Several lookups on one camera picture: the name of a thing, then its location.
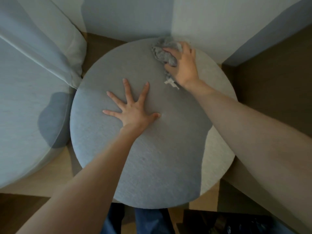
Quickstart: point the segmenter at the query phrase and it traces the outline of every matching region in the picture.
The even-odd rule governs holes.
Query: blue pants
[[[101,234],[120,234],[124,204],[112,203]],[[137,234],[174,234],[168,209],[135,208]]]

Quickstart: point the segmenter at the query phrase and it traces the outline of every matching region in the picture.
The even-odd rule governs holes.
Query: forearm
[[[252,175],[283,205],[309,223],[311,138],[203,82],[192,82],[188,90]]]
[[[99,233],[136,136],[122,129],[18,233]]]

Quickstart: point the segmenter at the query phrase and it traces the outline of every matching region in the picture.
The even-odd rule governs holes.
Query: cleaning cloth
[[[177,59],[173,55],[171,55],[171,53],[164,51],[162,48],[173,48],[175,50],[178,50],[179,52],[182,52],[183,49],[181,44],[174,41],[172,37],[158,38],[156,43],[152,44],[152,53],[158,61],[164,64],[169,63],[170,66],[176,67]],[[166,70],[165,75],[167,79],[165,81],[165,84],[170,84],[172,87],[176,87],[177,89],[179,89],[172,75]]]

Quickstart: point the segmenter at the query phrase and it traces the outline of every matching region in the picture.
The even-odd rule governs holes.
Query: person's right arm
[[[195,50],[165,48],[178,60],[165,65],[259,183],[312,228],[312,139],[298,130],[214,90],[199,79]]]

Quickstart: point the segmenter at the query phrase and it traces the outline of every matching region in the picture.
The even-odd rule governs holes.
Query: hand
[[[147,82],[142,90],[142,93],[137,102],[134,102],[130,84],[127,79],[123,79],[124,89],[127,99],[127,104],[123,103],[112,92],[107,91],[107,95],[117,104],[122,110],[122,113],[103,110],[103,113],[120,119],[123,123],[122,129],[129,129],[136,132],[137,136],[143,133],[149,124],[153,123],[156,119],[161,117],[159,113],[147,115],[144,111],[144,101],[149,91],[149,83]]]
[[[179,85],[188,89],[188,84],[191,81],[198,80],[198,73],[195,63],[196,51],[191,49],[188,43],[180,42],[183,52],[172,48],[163,48],[170,52],[177,59],[177,67],[165,64],[165,69],[175,78]]]

